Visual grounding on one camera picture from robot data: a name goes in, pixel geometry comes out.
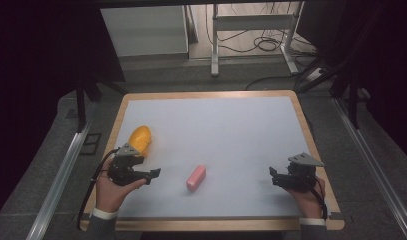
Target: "cable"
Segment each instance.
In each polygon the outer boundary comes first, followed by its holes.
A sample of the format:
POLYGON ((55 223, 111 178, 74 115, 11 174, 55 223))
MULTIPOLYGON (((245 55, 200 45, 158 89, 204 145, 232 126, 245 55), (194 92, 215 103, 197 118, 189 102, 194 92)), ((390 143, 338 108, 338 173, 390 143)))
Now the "cable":
MULTIPOLYGON (((273 5, 272 5, 272 8, 271 8, 271 11, 270 11, 271 13, 274 11, 274 6, 275 6, 275 5, 273 4, 273 5)), ((206 34, 207 34, 207 38, 209 39, 209 42, 210 42, 211 44, 213 44, 213 41, 210 39, 210 35, 209 35, 209 28, 208 28, 208 22, 207 22, 207 21, 208 21, 208 20, 207 20, 207 5, 205 5, 205 21, 206 21, 206 34)), ((235 35, 233 35, 233 36, 231 36, 231 37, 228 37, 228 38, 225 38, 225 39, 220 39, 219 37, 217 37, 217 39, 218 39, 219 41, 230 40, 230 39, 235 38, 235 37, 237 37, 237 36, 239 36, 239 35, 241 35, 241 34, 243 34, 243 33, 246 33, 246 32, 248 32, 248 31, 249 31, 249 30, 242 31, 242 32, 240 32, 240 33, 238 33, 238 34, 235 34, 235 35)), ((220 47, 220 48, 226 48, 226 49, 229 49, 229 50, 231 50, 231 51, 239 52, 239 53, 250 52, 250 51, 253 51, 253 50, 256 49, 256 48, 259 48, 260 50, 265 51, 265 52, 275 51, 276 49, 278 49, 278 48, 281 46, 282 41, 284 40, 284 32, 283 32, 283 34, 282 34, 282 37, 281 37, 281 40, 280 40, 280 41, 278 41, 277 39, 272 38, 272 37, 264 37, 263 35, 264 35, 265 32, 266 32, 266 30, 264 30, 264 31, 262 32, 262 35, 261 35, 260 37, 255 38, 255 39, 253 40, 253 45, 254 45, 254 47, 253 47, 253 48, 250 48, 250 49, 247 49, 247 50, 237 50, 237 49, 233 49, 233 48, 231 48, 231 47, 224 46, 224 45, 218 45, 218 47, 220 47), (263 43, 274 44, 274 47, 271 48, 271 49, 264 48, 264 47, 261 46, 263 43)))
POLYGON ((278 6, 277 6, 277 14, 278 14, 278 10, 280 9, 280 5, 281 5, 281 2, 279 2, 278 6))
POLYGON ((238 14, 235 12, 234 8, 232 7, 232 3, 231 3, 231 10, 235 13, 235 15, 238 15, 238 14))
POLYGON ((102 172, 101 169, 103 168, 104 163, 110 157, 110 155, 116 153, 118 150, 119 150, 119 148, 111 150, 108 154, 106 154, 106 156, 104 156, 104 158, 100 161, 99 165, 97 166, 97 168, 93 174, 93 177, 91 178, 90 185, 88 186, 87 193, 85 194, 84 200, 82 201, 82 205, 81 205, 81 208, 78 213, 78 219, 76 222, 76 227, 78 228, 78 230, 81 230, 81 217, 84 214, 85 206, 87 205, 88 198, 90 197, 90 195, 94 189, 94 185, 98 180, 98 176, 100 175, 100 172, 102 172))
POLYGON ((287 14, 288 14, 288 11, 290 11, 290 6, 291 6, 291 2, 288 2, 287 14))
POLYGON ((317 178, 315 178, 315 180, 316 180, 316 182, 317 182, 318 185, 319 185, 319 189, 321 189, 321 197, 322 197, 322 199, 324 199, 325 193, 324 193, 324 191, 322 190, 321 183, 319 182, 319 180, 318 180, 317 178))
POLYGON ((310 64, 303 64, 303 63, 301 63, 299 60, 297 60, 298 58, 300 58, 300 57, 311 57, 311 56, 294 56, 294 61, 297 63, 297 64, 299 64, 300 66, 302 66, 302 67, 307 67, 307 66, 309 66, 310 64))
POLYGON ((301 73, 296 74, 296 75, 288 75, 288 76, 275 76, 275 77, 259 78, 259 79, 256 79, 256 80, 252 81, 251 83, 247 84, 247 86, 244 88, 244 91, 248 91, 248 90, 249 90, 249 87, 250 87, 251 85, 253 85, 253 84, 255 84, 255 83, 258 83, 258 82, 261 82, 261 81, 264 81, 264 80, 277 79, 277 78, 293 78, 293 77, 298 77, 298 76, 300 76, 300 75, 301 75, 301 73))
POLYGON ((314 46, 312 43, 310 43, 310 42, 305 42, 305 41, 302 41, 302 40, 299 40, 299 39, 297 39, 297 38, 293 38, 293 40, 294 41, 297 41, 297 42, 301 42, 301 43, 304 43, 304 44, 307 44, 307 45, 311 45, 311 46, 314 46))
POLYGON ((316 182, 319 184, 319 188, 321 189, 321 195, 322 197, 319 195, 318 192, 315 191, 315 186, 311 187, 309 186, 304 177, 302 175, 300 175, 299 173, 295 172, 295 176, 299 176, 300 181, 306 186, 306 188, 313 194, 313 196, 316 198, 316 200, 318 201, 319 206, 322 209, 322 218, 324 220, 327 220, 328 218, 328 209, 327 209, 327 205, 325 204, 324 201, 324 192, 322 191, 322 186, 321 183, 318 181, 318 179, 315 178, 316 182))
POLYGON ((262 8, 262 10, 260 10, 260 13, 259 13, 259 14, 262 14, 262 12, 263 12, 263 10, 264 10, 265 8, 268 8, 268 3, 265 3, 265 6, 262 8))

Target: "hand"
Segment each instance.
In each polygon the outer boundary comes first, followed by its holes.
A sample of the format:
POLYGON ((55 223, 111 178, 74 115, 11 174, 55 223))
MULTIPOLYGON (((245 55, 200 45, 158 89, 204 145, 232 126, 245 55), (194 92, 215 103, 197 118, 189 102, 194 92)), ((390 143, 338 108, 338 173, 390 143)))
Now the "hand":
MULTIPOLYGON (((315 184, 315 191, 324 198, 325 196, 325 181, 316 177, 318 182, 315 184)), ((284 189, 296 200, 300 211, 305 218, 322 218, 322 208, 319 205, 318 200, 310 191, 301 193, 292 189, 284 189)))
POLYGON ((125 186, 114 184, 107 176, 107 170, 112 161, 113 159, 109 159, 103 164, 102 172, 100 173, 96 184, 96 208, 108 213, 118 211, 125 197, 130 192, 140 188, 146 183, 145 179, 140 179, 125 186))

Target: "wooden table edge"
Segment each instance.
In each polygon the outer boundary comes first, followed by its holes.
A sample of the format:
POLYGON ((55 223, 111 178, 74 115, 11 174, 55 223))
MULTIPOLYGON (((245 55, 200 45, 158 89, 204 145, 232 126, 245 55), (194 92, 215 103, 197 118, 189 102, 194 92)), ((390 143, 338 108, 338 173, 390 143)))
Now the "wooden table edge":
MULTIPOLYGON (((113 129, 110 134, 105 154, 115 147, 120 127, 123 122, 124 114, 130 100, 161 100, 161 99, 193 99, 193 98, 253 98, 253 97, 289 97, 303 135, 306 139, 311 156, 321 160, 303 110, 300 106, 297 95, 291 90, 271 90, 271 91, 225 91, 225 92, 172 92, 172 93, 131 93, 126 94, 119 107, 113 129)), ((329 182, 324 168, 317 168, 317 175, 325 180, 325 198, 328 201, 330 212, 340 214, 340 208, 329 182)), ((83 215, 89 215, 95 205, 95 188, 91 193, 83 215)), ((328 230, 341 230, 344 228, 344 220, 327 220, 328 230)), ((81 220, 81 229, 86 230, 88 220, 81 220)), ((273 220, 153 220, 153 221, 117 221, 116 230, 118 231, 287 231, 300 229, 298 219, 273 219, 273 220)))

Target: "white wall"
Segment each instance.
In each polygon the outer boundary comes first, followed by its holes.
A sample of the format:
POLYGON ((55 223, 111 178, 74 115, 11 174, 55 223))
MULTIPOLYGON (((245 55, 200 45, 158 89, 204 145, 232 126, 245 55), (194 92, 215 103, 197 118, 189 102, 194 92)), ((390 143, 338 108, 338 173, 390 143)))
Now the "white wall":
POLYGON ((187 53, 183 6, 101 9, 118 57, 187 53))

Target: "pink eraser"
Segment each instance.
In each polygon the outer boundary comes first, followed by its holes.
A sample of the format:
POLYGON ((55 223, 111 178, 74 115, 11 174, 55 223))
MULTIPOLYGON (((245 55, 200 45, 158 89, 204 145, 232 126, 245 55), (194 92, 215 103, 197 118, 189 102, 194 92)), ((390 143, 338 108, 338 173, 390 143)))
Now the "pink eraser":
POLYGON ((199 165, 187 180, 187 188, 190 192, 196 191, 200 183, 206 177, 206 167, 199 165))

